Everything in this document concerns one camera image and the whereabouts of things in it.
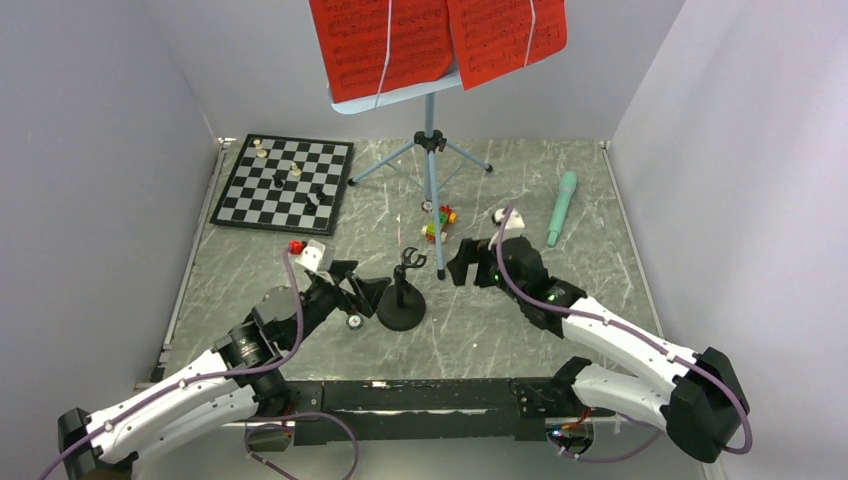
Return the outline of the mint green microphone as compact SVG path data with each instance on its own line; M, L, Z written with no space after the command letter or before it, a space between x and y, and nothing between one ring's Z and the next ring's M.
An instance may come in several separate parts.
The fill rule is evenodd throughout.
M570 201L576 188L577 174L573 171L565 172L558 184L557 197L548 225L546 241L548 247L554 247L561 236Z

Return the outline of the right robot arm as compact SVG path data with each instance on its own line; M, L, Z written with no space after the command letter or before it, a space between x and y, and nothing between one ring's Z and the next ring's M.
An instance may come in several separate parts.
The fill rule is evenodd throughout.
M553 377L551 398L564 415L584 407L611 410L664 432L684 453L713 463L724 453L753 447L750 405L729 357L709 347L697 352L624 320L585 290L549 274L530 242L461 241L446 264L462 286L470 266L474 285L508 295L535 327L585 345L624 368L610 371L572 358Z

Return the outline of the black microphone stand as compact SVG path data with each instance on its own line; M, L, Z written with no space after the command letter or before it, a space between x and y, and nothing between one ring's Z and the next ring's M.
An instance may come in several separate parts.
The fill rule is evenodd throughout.
M404 332L418 326L426 313L426 300L408 280L406 272L420 269L427 257L415 247L406 247L394 267L392 283L386 288L377 308L377 318L389 330Z

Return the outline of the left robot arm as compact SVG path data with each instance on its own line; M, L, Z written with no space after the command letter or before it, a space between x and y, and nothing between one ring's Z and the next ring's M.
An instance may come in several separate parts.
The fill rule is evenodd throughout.
M302 402L281 366L334 311L372 316L391 283L360 278L357 265L334 260L308 273L304 291L296 284L269 290L181 370L112 407L66 412L58 420L58 464L71 479L129 479L143 459L226 423L297 412Z

